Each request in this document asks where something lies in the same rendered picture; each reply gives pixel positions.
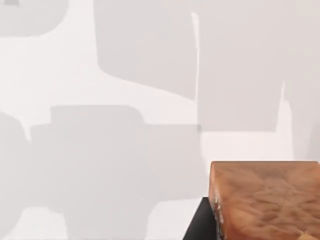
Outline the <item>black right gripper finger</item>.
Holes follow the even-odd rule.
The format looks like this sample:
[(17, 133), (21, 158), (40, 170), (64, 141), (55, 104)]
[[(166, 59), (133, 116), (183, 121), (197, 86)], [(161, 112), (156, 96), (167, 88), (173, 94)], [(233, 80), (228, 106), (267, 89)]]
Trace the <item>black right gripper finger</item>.
[(203, 197), (182, 240), (223, 240), (208, 197)]

